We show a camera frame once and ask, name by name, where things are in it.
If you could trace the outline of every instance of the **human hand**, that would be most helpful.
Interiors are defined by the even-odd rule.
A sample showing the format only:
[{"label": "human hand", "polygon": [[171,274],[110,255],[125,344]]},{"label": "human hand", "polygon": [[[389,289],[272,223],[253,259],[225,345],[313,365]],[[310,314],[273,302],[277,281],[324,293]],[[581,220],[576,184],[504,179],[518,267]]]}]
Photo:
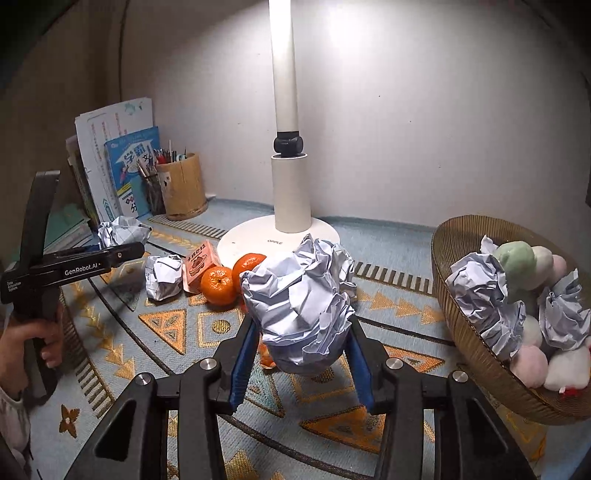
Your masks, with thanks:
[{"label": "human hand", "polygon": [[35,319],[20,323],[11,319],[8,323],[0,336],[0,387],[7,395],[17,398],[29,383],[24,364],[26,340],[45,340],[46,346],[41,350],[41,357],[49,368],[61,364],[64,337],[61,327],[62,316],[63,307],[59,304],[56,322]]}]

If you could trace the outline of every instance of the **pink plush ball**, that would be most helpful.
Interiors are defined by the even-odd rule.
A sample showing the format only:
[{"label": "pink plush ball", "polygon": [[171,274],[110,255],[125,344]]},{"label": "pink plush ball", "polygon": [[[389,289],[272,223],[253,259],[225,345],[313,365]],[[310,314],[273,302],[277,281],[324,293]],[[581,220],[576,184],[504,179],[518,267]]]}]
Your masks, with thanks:
[{"label": "pink plush ball", "polygon": [[556,285],[556,282],[558,282],[558,280],[568,273],[566,260],[564,258],[562,258],[560,255],[552,255],[552,259],[554,260],[552,272],[550,273],[548,280],[545,281],[545,284],[549,287]]},{"label": "pink plush ball", "polygon": [[511,371],[528,388],[544,385],[548,375],[548,359],[534,345],[524,345],[511,361]]}]

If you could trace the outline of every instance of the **finger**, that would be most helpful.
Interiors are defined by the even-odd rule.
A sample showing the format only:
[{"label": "finger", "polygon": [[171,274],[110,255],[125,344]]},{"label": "finger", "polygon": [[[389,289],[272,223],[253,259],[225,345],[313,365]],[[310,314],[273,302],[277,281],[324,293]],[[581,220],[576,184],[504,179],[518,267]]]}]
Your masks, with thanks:
[{"label": "finger", "polygon": [[11,327],[11,336],[21,342],[32,338],[50,339],[56,335],[59,335],[59,325],[56,322],[49,322],[43,319],[16,323]]},{"label": "finger", "polygon": [[61,329],[61,325],[56,324],[57,326],[54,328],[53,333],[43,337],[43,339],[45,340],[45,343],[47,345],[51,344],[51,343],[55,343],[55,342],[61,342],[64,339],[64,332]]},{"label": "finger", "polygon": [[58,343],[52,343],[41,349],[41,358],[45,360],[49,368],[54,368],[61,363],[62,350],[61,345]]}]

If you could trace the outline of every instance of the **white wall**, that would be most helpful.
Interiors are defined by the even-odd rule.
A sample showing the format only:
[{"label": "white wall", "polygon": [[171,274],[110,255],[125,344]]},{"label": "white wall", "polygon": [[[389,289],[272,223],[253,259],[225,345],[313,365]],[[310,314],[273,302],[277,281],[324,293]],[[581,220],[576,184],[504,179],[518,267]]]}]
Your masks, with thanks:
[{"label": "white wall", "polygon": [[[154,99],[162,140],[200,153],[208,192],[272,203],[268,6],[212,3],[131,2],[123,93]],[[526,7],[294,0],[293,15],[316,215],[484,213],[591,264],[583,78]]]}]

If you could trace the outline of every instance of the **wicker basket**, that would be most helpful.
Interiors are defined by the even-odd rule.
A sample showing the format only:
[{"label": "wicker basket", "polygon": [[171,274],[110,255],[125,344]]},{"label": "wicker basket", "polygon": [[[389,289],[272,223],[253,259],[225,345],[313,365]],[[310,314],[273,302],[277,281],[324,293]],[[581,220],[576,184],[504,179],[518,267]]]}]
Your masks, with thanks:
[{"label": "wicker basket", "polygon": [[[471,252],[480,251],[480,240],[488,235],[497,244],[523,240],[530,245],[542,245],[566,260],[569,271],[577,265],[556,245],[548,240],[505,220],[479,215],[456,217],[442,223],[431,243],[434,291],[452,332],[457,348],[477,383],[486,388],[498,401],[526,419],[547,425],[574,423],[591,417],[591,386],[578,397],[561,398],[557,392],[545,388],[527,388],[509,369],[503,367],[485,344],[467,317],[462,313],[445,279],[452,273],[451,265]],[[591,280],[579,270],[583,287],[582,299],[589,308]]]}]

